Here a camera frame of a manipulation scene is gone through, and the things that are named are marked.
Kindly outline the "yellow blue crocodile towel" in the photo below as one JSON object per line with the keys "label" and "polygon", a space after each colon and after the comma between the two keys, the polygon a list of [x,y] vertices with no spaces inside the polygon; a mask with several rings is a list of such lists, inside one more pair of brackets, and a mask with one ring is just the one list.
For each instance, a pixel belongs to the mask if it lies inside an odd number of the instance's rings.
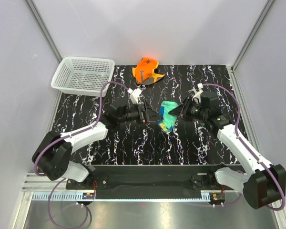
{"label": "yellow blue crocodile towel", "polygon": [[158,125],[163,132],[169,133],[173,130],[177,117],[170,115],[169,112],[175,109],[178,106],[178,103],[173,101],[163,101],[161,103],[159,115],[162,120],[158,122]]}

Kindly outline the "orange grey towel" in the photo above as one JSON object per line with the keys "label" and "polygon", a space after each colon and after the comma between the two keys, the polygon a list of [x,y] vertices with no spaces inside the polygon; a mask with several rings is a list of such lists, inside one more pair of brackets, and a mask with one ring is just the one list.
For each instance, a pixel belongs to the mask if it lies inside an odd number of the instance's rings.
{"label": "orange grey towel", "polygon": [[158,73],[159,62],[155,59],[143,57],[136,67],[132,68],[133,77],[138,85],[151,85],[164,78]]}

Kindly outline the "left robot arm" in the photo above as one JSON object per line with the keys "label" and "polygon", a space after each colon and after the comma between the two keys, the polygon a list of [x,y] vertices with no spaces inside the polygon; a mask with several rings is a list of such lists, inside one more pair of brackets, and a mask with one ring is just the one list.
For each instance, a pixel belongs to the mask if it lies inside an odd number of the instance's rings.
{"label": "left robot arm", "polygon": [[111,104],[100,120],[91,125],[67,133],[49,131],[32,156],[34,169],[49,180],[66,178],[76,185],[88,189],[95,182],[92,167],[71,161],[71,155],[93,142],[104,140],[115,133],[121,124],[158,122],[161,116],[146,100],[131,106]]}

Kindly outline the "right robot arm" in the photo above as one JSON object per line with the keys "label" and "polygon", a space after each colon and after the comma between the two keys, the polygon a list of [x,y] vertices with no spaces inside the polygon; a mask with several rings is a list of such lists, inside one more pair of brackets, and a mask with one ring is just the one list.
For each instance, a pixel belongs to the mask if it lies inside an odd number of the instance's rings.
{"label": "right robot arm", "polygon": [[254,209],[281,200],[282,210],[286,202],[286,170],[282,165],[273,165],[265,159],[238,132],[238,127],[228,114],[222,113],[215,92],[203,92],[200,98],[187,97],[169,112],[170,115],[191,122],[202,121],[209,132],[232,152],[244,169],[244,173],[233,171],[227,166],[217,166],[207,177],[212,189],[224,185],[241,193]]}

